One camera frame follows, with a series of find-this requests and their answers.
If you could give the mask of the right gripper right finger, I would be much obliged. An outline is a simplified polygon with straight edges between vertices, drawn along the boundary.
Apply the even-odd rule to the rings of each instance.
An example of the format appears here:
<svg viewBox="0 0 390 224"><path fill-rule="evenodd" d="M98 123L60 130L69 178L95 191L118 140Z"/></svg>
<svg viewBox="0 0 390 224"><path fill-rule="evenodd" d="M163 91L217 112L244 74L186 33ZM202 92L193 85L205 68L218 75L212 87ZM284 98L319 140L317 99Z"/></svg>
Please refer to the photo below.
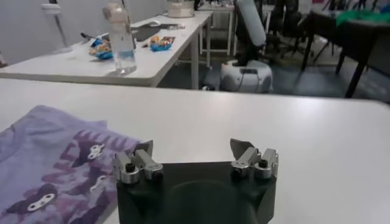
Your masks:
<svg viewBox="0 0 390 224"><path fill-rule="evenodd" d="M230 148L235 158L230 163L232 170L239 178L246 178L253 172L256 180L267 180L278 175L278 153L274 149L260 152L249 141L230 140Z"/></svg>

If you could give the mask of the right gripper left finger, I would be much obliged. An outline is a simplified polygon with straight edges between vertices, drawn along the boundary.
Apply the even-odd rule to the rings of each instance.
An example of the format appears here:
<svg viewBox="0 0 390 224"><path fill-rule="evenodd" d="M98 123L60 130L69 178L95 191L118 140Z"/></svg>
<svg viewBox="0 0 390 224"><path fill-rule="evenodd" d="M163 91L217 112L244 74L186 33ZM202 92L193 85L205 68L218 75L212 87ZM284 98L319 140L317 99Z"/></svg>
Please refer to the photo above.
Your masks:
<svg viewBox="0 0 390 224"><path fill-rule="evenodd" d="M142 178L153 183L163 179L163 165L152 159L153 140L137 144L130 152L119 152L113 158L113 174L118 182L136 184Z"/></svg>

